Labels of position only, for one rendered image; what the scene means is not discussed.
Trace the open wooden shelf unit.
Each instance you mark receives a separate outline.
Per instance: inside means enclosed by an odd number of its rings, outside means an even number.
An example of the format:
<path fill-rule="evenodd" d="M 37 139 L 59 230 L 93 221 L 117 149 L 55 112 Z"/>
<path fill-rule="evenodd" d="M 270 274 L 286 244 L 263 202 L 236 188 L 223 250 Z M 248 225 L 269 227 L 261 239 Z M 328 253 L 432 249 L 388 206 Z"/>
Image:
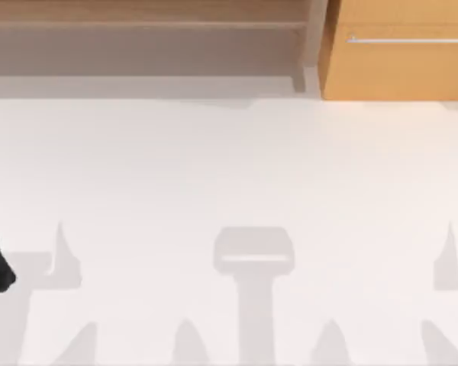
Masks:
<path fill-rule="evenodd" d="M 0 76 L 287 76 L 302 91 L 328 1 L 0 0 Z"/>

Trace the wooden cupboard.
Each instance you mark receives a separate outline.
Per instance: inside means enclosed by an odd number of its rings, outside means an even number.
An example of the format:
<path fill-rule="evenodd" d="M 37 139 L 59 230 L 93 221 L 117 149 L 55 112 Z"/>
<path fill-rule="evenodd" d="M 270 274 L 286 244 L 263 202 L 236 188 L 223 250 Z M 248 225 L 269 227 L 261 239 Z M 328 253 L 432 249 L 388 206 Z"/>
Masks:
<path fill-rule="evenodd" d="M 458 101 L 458 44 L 355 44 L 358 38 L 458 39 L 458 0 L 329 0 L 318 59 L 328 101 Z"/>

